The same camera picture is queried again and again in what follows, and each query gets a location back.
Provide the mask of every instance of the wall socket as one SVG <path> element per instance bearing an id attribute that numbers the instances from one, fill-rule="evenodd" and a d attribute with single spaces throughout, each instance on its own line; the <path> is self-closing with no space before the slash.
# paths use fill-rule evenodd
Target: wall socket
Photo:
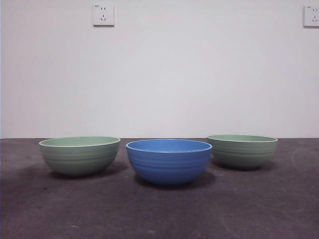
<path id="1" fill-rule="evenodd" d="M 304 6 L 304 27 L 319 27 L 319 5 Z"/>
<path id="2" fill-rule="evenodd" d="M 99 3 L 92 7 L 93 26 L 114 26 L 114 4 Z"/>

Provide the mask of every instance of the electrical outlet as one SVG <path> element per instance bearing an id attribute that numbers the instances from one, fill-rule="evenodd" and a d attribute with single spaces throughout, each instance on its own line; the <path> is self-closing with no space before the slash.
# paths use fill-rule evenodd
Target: electrical outlet
<path id="1" fill-rule="evenodd" d="M 93 26 L 114 26 L 114 4 L 94 4 L 92 16 Z"/>
<path id="2" fill-rule="evenodd" d="M 304 6 L 304 27 L 319 27 L 319 6 Z"/>

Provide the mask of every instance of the bowl rim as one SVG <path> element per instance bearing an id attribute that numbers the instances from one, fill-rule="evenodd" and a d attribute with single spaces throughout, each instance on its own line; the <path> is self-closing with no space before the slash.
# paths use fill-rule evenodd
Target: bowl rim
<path id="1" fill-rule="evenodd" d="M 143 149 L 137 149 L 137 148 L 132 148 L 129 146 L 129 144 L 134 143 L 134 142 L 141 142 L 141 141 L 155 141 L 155 140 L 176 140 L 176 141 L 192 141 L 192 142 L 200 142 L 203 144 L 206 144 L 208 148 L 205 149 L 199 149 L 199 150 L 184 150 L 184 151 L 175 151 L 175 152 L 168 152 L 168 151 L 158 151 L 158 150 L 143 150 Z M 212 149 L 212 145 L 206 142 L 198 141 L 198 140 L 191 140 L 191 139 L 178 139 L 178 138 L 153 138 L 153 139 L 142 139 L 142 140 L 135 140 L 132 142 L 127 143 L 126 148 L 136 150 L 136 151 L 141 151 L 141 152 L 149 152 L 149 153 L 195 153 L 195 152 L 202 152 L 206 150 Z"/>
<path id="2" fill-rule="evenodd" d="M 218 139 L 215 138 L 217 136 L 248 136 L 248 137 L 261 137 L 261 138 L 268 138 L 269 140 L 263 141 L 247 141 L 247 140 L 230 140 L 230 139 Z M 244 134 L 215 134 L 207 136 L 208 139 L 217 140 L 217 141 L 225 141 L 225 142 L 241 142 L 241 143 L 266 143 L 266 142 L 277 142 L 277 138 L 267 137 L 267 136 L 260 136 L 260 135 L 244 135 Z"/>
<path id="3" fill-rule="evenodd" d="M 114 142 L 110 142 L 110 143 L 98 143 L 98 144 L 93 144 L 93 145 L 65 145 L 65 146 L 58 146 L 58 145 L 46 145 L 43 144 L 44 142 L 48 142 L 48 141 L 53 141 L 56 139 L 66 139 L 66 138 L 94 138 L 94 137 L 100 137 L 100 138 L 113 138 L 116 139 L 116 141 Z M 116 138 L 116 137 L 112 137 L 112 136 L 75 136 L 75 137 L 61 137 L 61 138 L 49 138 L 49 139 L 45 139 L 39 142 L 40 146 L 43 147 L 52 147 L 52 148 L 83 148 L 83 147 L 95 147 L 95 146 L 102 146 L 102 145 L 108 145 L 108 144 L 113 144 L 113 143 L 118 143 L 121 142 L 120 138 Z"/>

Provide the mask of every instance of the gray floor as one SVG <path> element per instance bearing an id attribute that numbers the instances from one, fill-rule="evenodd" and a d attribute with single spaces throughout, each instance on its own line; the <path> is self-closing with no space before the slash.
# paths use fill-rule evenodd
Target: gray floor
<path id="1" fill-rule="evenodd" d="M 135 175 L 125 150 L 132 139 L 103 173 L 85 178 L 53 173 L 39 141 L 1 140 L 3 239 L 319 238 L 319 139 L 280 139 L 258 170 L 211 162 L 178 188 Z"/>

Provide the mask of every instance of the ridged bowl exterior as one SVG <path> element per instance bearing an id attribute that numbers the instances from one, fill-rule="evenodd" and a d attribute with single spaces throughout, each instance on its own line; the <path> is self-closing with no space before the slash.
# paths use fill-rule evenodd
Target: ridged bowl exterior
<path id="1" fill-rule="evenodd" d="M 102 171 L 115 159 L 120 141 L 97 146 L 49 147 L 40 145 L 45 163 L 55 172 L 83 176 Z"/>
<path id="2" fill-rule="evenodd" d="M 127 147 L 130 164 L 143 179 L 160 185 L 194 180 L 206 168 L 211 148 L 199 152 L 147 152 Z"/>
<path id="3" fill-rule="evenodd" d="M 263 165 L 275 153 L 278 141 L 236 142 L 207 138 L 213 157 L 225 166 L 253 169 Z"/>

